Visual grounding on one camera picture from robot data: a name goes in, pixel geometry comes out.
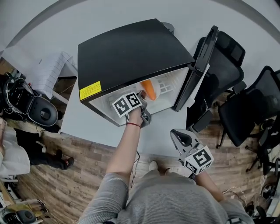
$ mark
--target open fridge door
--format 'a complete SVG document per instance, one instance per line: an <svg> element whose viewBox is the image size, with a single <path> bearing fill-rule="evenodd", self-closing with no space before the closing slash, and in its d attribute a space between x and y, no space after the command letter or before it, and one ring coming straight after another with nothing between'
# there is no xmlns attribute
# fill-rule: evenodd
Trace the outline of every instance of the open fridge door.
<svg viewBox="0 0 280 224"><path fill-rule="evenodd" d="M213 26L204 40L194 67L190 67L185 82L179 92L174 106L172 107L175 111L178 112L183 107L203 77L212 55L217 35L218 27Z"/></svg>

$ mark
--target wooden floor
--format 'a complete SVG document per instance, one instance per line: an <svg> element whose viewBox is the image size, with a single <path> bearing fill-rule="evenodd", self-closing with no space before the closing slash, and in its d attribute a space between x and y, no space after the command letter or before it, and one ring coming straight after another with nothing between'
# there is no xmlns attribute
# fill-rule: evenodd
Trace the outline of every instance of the wooden floor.
<svg viewBox="0 0 280 224"><path fill-rule="evenodd" d="M215 109L214 120L218 120ZM22 125L18 122L9 122L9 124L36 132L36 126L32 124ZM233 186L240 187L247 197L247 203L252 200L256 204L262 203L262 199L258 197L262 172L257 169L257 166L251 172L245 172L256 157L256 154L246 150L245 146L253 146L256 149L256 140L248 138L240 147L235 147L226 137L224 146L216 149L215 146L219 142L221 134L222 127L217 123L209 125L198 135L202 143L211 149L215 159L207 172L222 191ZM71 224L72 220L79 219L98 190L114 148L65 134L58 135L48 132L45 132L42 142L50 153L61 149L65 156L74 157L75 164L66 171L56 170L47 165L33 166L29 174L18 177L18 193L24 199L43 200L51 216L54 216L60 223ZM152 160L156 160L160 166L171 168L179 174L186 173L187 168L181 166L177 162L177 158L141 154L135 182L148 172L148 165ZM233 189L233 191L242 197L238 189ZM54 219L45 219L45 223L57 222Z"/></svg>

